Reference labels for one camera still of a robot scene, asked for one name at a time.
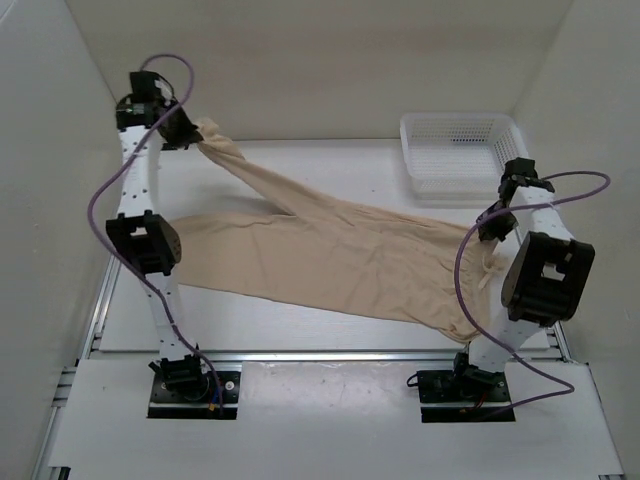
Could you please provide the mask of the beige trousers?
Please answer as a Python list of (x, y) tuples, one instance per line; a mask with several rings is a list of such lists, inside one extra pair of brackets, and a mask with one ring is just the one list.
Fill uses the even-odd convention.
[(210, 119), (200, 152), (275, 206), (173, 222), (179, 281), (310, 308), (420, 323), (467, 343), (489, 325), (505, 265), (465, 227), (341, 200), (248, 161)]

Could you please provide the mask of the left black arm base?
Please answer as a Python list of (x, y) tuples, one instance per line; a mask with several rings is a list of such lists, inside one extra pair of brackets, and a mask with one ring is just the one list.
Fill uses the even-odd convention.
[(222, 385), (220, 406), (213, 376), (205, 374), (204, 385), (190, 393), (170, 389), (159, 373), (154, 374), (150, 390), (147, 418), (162, 420), (235, 420), (241, 390), (239, 366), (217, 371)]

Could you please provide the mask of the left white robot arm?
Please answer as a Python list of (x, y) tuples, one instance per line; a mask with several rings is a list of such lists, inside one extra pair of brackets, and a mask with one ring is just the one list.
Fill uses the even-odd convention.
[(117, 215), (106, 222), (106, 234), (133, 272), (145, 279), (142, 286), (160, 344), (160, 359), (150, 368), (167, 391), (195, 402), (210, 392), (210, 376), (195, 348), (176, 332), (182, 312), (173, 270), (181, 261), (181, 242), (157, 203), (161, 151), (188, 148), (202, 136), (164, 77), (140, 70), (129, 79), (131, 93), (116, 106), (116, 124), (123, 159), (136, 158), (124, 173)]

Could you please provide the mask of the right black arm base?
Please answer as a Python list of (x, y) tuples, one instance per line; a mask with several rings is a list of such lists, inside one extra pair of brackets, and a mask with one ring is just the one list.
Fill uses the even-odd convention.
[(418, 392), (421, 422), (511, 423), (511, 396), (503, 373), (485, 381), (455, 377), (452, 370), (419, 370), (406, 380)]

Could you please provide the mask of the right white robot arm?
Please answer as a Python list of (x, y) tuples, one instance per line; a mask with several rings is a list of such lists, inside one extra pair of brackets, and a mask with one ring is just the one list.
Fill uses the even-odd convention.
[(521, 241), (502, 284), (500, 312), (454, 359), (449, 387), (458, 398), (470, 400), (493, 388), (527, 339), (574, 316), (595, 249), (567, 230), (558, 203), (551, 180), (539, 177), (534, 160), (517, 157), (504, 167), (497, 201), (469, 231), (482, 242), (504, 241), (511, 232)]

